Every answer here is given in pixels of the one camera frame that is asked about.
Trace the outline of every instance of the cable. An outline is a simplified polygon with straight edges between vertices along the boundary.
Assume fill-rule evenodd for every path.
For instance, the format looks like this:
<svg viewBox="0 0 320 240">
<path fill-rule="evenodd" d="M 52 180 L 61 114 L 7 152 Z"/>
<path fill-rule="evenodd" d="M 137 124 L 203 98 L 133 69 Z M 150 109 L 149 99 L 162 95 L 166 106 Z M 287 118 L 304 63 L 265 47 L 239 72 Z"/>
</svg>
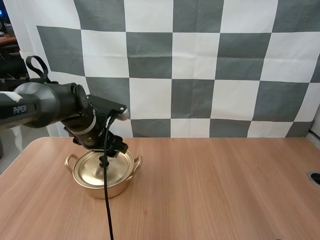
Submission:
<svg viewBox="0 0 320 240">
<path fill-rule="evenodd" d="M 107 142 L 109 140 L 109 128 L 111 124 L 115 121 L 116 115 L 111 116 L 108 125 L 106 127 L 105 139 L 104 139 L 104 146 L 103 146 L 103 154 L 104 154 L 104 161 L 103 161 L 103 181 L 104 181 L 104 198 L 105 198 L 105 206 L 106 212 L 108 215 L 108 223 L 109 223 L 109 232 L 110 232 L 110 240 L 114 240 L 114 233 L 112 229 L 112 222 L 111 222 L 111 212 L 109 206 L 109 199 L 108 199 L 108 186 L 107 186 Z"/>
</svg>

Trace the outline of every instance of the wood grain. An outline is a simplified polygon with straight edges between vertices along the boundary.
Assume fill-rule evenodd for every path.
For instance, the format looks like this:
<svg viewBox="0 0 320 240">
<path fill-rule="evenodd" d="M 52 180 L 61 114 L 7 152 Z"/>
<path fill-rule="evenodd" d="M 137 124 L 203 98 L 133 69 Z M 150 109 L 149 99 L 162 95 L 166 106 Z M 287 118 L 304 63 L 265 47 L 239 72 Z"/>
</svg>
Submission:
<svg viewBox="0 0 320 240">
<path fill-rule="evenodd" d="M 132 138 L 140 173 L 110 200 L 115 240 L 318 240 L 320 151 L 304 138 Z M 109 239 L 104 200 L 75 183 L 71 138 L 32 142 L 0 176 L 1 240 Z"/>
<path fill-rule="evenodd" d="M 9 43 L 17 43 L 17 39 L 15 36 L 9 36 L 9 34 L 4 35 L 5 38 L 0 39 L 0 46 L 1 45 L 6 45 Z"/>
</svg>

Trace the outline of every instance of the gold pot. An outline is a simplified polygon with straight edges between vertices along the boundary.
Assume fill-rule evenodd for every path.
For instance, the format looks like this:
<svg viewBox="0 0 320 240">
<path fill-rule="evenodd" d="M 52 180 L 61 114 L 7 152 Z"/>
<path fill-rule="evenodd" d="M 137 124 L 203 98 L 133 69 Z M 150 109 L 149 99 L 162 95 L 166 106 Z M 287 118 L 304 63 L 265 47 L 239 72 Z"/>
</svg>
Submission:
<svg viewBox="0 0 320 240">
<path fill-rule="evenodd" d="M 74 180 L 85 188 L 87 193 L 95 198 L 104 199 L 104 169 L 100 167 L 99 157 L 103 156 L 103 150 L 91 150 L 81 157 L 71 154 L 65 160 L 64 165 L 70 170 Z M 75 159 L 73 167 L 70 160 Z M 122 193 L 130 180 L 142 166 L 142 156 L 134 159 L 127 151 L 119 153 L 115 158 L 108 157 L 109 166 L 106 170 L 108 198 L 113 198 Z"/>
</svg>

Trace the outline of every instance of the fabric backdrop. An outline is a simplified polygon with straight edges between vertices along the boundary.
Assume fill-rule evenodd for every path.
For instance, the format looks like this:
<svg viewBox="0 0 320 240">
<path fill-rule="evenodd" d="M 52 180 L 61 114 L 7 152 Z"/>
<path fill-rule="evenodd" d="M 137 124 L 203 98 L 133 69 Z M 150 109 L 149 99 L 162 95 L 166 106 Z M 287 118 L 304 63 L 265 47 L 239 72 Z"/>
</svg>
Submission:
<svg viewBox="0 0 320 240">
<path fill-rule="evenodd" d="M 302 137 L 319 106 L 319 0 L 17 3 L 52 81 L 127 105 L 123 137 Z"/>
</svg>

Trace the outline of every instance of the robotic arm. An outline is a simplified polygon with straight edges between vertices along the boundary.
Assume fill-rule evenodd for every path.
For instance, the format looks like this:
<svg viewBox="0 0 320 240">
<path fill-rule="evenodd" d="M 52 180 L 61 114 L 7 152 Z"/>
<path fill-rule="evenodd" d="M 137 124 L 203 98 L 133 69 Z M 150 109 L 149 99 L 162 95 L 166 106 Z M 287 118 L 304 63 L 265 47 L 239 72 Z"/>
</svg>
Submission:
<svg viewBox="0 0 320 240">
<path fill-rule="evenodd" d="M 43 72 L 31 64 L 35 58 Z M 25 125 L 41 128 L 62 122 L 73 136 L 73 142 L 87 149 L 103 150 L 108 133 L 107 156 L 125 153 L 128 146 L 123 139 L 106 127 L 107 120 L 128 119 L 127 107 L 94 95 L 86 95 L 81 85 L 58 84 L 48 78 L 48 69 L 38 56 L 29 56 L 26 65 L 40 78 L 30 79 L 13 92 L 0 91 L 0 129 Z"/>
</svg>

